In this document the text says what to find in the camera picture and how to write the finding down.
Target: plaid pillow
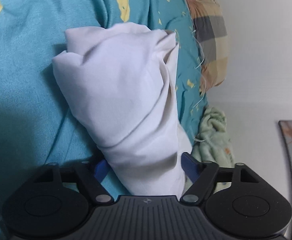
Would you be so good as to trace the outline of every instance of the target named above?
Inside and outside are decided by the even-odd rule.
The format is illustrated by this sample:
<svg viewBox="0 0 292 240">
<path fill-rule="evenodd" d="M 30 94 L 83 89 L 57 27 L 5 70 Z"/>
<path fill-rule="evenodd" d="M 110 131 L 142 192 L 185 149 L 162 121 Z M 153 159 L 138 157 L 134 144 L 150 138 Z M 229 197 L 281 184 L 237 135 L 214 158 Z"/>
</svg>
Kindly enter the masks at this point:
<svg viewBox="0 0 292 240">
<path fill-rule="evenodd" d="M 196 39 L 205 60 L 202 64 L 201 90 L 220 85 L 226 78 L 228 37 L 221 8 L 214 0 L 186 0 L 193 19 Z"/>
</svg>

